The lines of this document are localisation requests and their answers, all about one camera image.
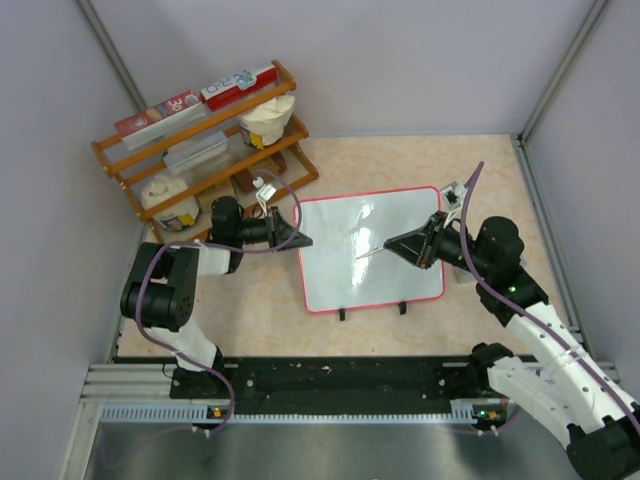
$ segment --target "gray floor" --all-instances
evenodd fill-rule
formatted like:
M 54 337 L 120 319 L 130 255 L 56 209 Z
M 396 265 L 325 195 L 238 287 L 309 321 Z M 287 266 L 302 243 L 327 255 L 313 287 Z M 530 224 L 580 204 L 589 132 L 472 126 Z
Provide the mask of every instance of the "gray floor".
M 101 426 L 105 458 L 123 458 L 164 428 Z M 237 425 L 208 441 L 179 431 L 150 444 L 117 470 L 105 469 L 94 452 L 87 480 L 578 478 L 555 439 L 524 413 L 498 438 L 452 433 L 450 428 Z

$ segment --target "white container lid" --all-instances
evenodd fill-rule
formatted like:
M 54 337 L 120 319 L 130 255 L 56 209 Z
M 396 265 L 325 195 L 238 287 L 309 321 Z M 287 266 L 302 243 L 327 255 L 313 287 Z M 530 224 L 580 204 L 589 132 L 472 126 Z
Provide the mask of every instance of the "white container lid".
M 184 141 L 169 148 L 163 156 L 169 171 L 179 175 L 197 167 L 227 149 L 227 136 L 218 130 L 198 141 Z

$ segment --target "shelf rack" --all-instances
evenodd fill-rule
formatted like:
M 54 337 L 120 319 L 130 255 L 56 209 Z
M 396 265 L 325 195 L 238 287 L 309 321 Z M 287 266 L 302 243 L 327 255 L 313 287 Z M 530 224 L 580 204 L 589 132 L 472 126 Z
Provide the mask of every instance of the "shelf rack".
M 289 120 L 289 123 L 285 127 L 284 135 L 278 142 L 274 143 L 273 145 L 269 145 L 264 150 L 256 150 L 252 155 L 245 158 L 244 160 L 241 160 L 240 162 L 224 170 L 216 172 L 215 174 L 189 187 L 187 190 L 174 195 L 173 197 L 155 205 L 152 208 L 144 209 L 142 207 L 142 204 L 140 203 L 136 194 L 132 191 L 132 187 L 137 183 L 167 168 L 166 163 L 163 160 L 159 160 L 153 165 L 146 167 L 136 173 L 130 174 L 128 176 L 125 176 L 124 174 L 125 170 L 140 164 L 141 162 L 153 157 L 154 155 L 162 154 L 169 147 L 176 145 L 177 143 L 183 142 L 195 135 L 198 135 L 199 133 L 214 128 L 224 122 L 227 122 L 237 115 L 251 108 L 254 108 L 268 100 L 271 100 L 274 97 L 295 90 L 296 82 L 291 73 L 289 73 L 289 71 L 284 68 L 282 64 L 277 60 L 274 60 L 272 63 L 278 71 L 278 83 L 273 87 L 248 96 L 247 98 L 234 103 L 233 105 L 220 111 L 219 113 L 216 113 L 211 117 L 196 123 L 195 125 L 191 125 L 180 132 L 163 138 L 162 140 L 159 140 L 145 148 L 142 148 L 120 160 L 112 162 L 109 160 L 107 154 L 105 153 L 106 150 L 114 147 L 121 142 L 121 139 L 118 135 L 112 135 L 111 137 L 105 138 L 104 140 L 91 142 L 91 148 L 93 149 L 93 152 L 98 159 L 102 170 L 109 177 L 114 178 L 119 183 L 120 188 L 122 188 L 124 194 L 129 200 L 129 203 L 131 204 L 136 216 L 138 217 L 138 219 L 140 219 L 140 221 L 145 222 L 149 225 L 149 228 L 153 232 L 158 242 L 164 243 L 165 239 L 163 238 L 161 233 L 162 228 L 156 226 L 156 222 L 154 222 L 153 220 L 154 215 L 181 202 L 188 197 L 197 195 L 210 186 L 220 183 L 221 181 L 231 177 L 235 173 L 238 173 L 241 170 L 254 165 L 260 160 L 271 156 L 281 156 L 284 150 L 289 150 L 304 167 L 304 170 L 306 172 L 305 175 L 291 182 L 290 185 L 293 189 L 298 189 L 303 185 L 306 185 L 318 178 L 318 169 L 305 155 L 302 148 L 300 147 L 300 144 L 298 143 L 300 140 L 307 138 L 309 136 L 309 132 L 304 123 L 302 123 L 302 121 L 295 114 L 291 116 L 291 120 Z M 227 128 L 224 131 L 224 134 L 227 137 L 238 135 L 240 134 L 240 126 L 234 125 L 230 128 Z M 280 188 L 271 198 L 270 203 L 279 200 L 287 193 L 288 192 L 285 188 Z M 249 208 L 246 208 L 246 211 L 250 212 L 252 207 L 253 205 L 250 205 Z M 207 230 L 194 232 L 193 236 L 191 236 L 189 240 L 202 240 L 206 238 L 206 236 Z

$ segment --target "table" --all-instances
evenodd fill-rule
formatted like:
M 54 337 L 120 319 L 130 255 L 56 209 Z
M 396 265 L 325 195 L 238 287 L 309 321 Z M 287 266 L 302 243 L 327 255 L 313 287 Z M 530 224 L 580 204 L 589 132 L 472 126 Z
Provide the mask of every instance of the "table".
M 320 178 L 301 188 L 301 198 L 466 180 L 478 162 L 485 168 L 474 193 L 469 229 L 475 236 L 491 215 L 511 218 L 525 243 L 527 270 L 564 318 L 549 262 L 508 135 L 309 138 L 302 148 Z M 278 202 L 291 221 L 293 201 Z M 336 314 L 305 311 L 295 251 L 245 256 L 233 275 L 197 284 L 194 316 L 225 355 L 456 355 L 479 342 L 501 342 L 517 353 L 524 344 L 507 334 L 478 301 L 473 284 L 455 283 L 445 268 L 440 299 Z M 124 322 L 120 356 L 166 355 Z

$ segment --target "metal frame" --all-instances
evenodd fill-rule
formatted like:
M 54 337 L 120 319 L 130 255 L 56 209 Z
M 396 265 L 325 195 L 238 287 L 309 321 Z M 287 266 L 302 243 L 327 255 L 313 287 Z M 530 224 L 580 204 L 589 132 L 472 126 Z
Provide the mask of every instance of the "metal frame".
M 145 109 L 146 102 L 104 28 L 91 0 L 74 0 L 74 2 L 78 5 L 90 30 L 94 33 L 132 105 L 136 110 Z M 571 71 L 571 67 L 602 21 L 610 3 L 611 0 L 594 1 L 571 46 L 563 56 L 555 74 L 529 117 L 522 134 L 514 135 L 511 138 L 538 227 L 549 255 L 558 291 L 571 325 L 570 330 L 579 337 L 589 351 L 592 351 L 592 342 L 588 331 L 584 329 L 584 325 L 581 322 L 578 306 L 572 294 L 571 281 L 566 271 L 564 256 L 556 240 L 548 214 L 549 209 L 541 195 L 535 168 L 526 145 Z M 117 352 L 120 325 L 121 322 L 118 322 L 118 330 L 110 345 L 109 361 L 113 360 Z M 169 398 L 171 379 L 167 375 L 171 375 L 175 365 L 164 363 L 167 362 L 167 359 L 162 358 L 148 359 L 146 362 L 137 364 L 101 364 L 92 365 L 89 368 L 65 454 L 63 469 L 59 476 L 61 480 L 84 478 L 98 423 L 106 402 L 155 405 L 167 403 L 171 405 L 189 405 L 198 403 L 198 401 L 193 400 L 172 400 Z M 610 378 L 614 379 L 614 381 L 619 381 L 613 362 L 598 362 L 598 364 L 607 372 Z M 539 367 L 536 363 L 528 363 L 527 365 L 530 368 Z M 211 400 L 207 400 L 206 403 L 207 405 L 212 404 Z M 221 406 L 225 405 L 225 401 L 218 403 Z

